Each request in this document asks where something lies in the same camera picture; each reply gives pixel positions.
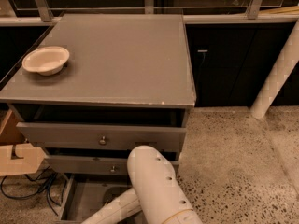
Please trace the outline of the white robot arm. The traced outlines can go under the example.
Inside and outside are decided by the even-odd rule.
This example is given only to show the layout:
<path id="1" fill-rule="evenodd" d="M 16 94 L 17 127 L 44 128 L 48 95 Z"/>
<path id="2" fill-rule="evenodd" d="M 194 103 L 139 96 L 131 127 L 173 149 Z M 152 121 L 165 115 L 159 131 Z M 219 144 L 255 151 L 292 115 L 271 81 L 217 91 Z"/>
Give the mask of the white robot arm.
<path id="1" fill-rule="evenodd" d="M 176 179 L 173 165 L 151 146 L 127 160 L 132 187 L 81 224 L 117 224 L 142 211 L 148 224 L 203 224 Z"/>

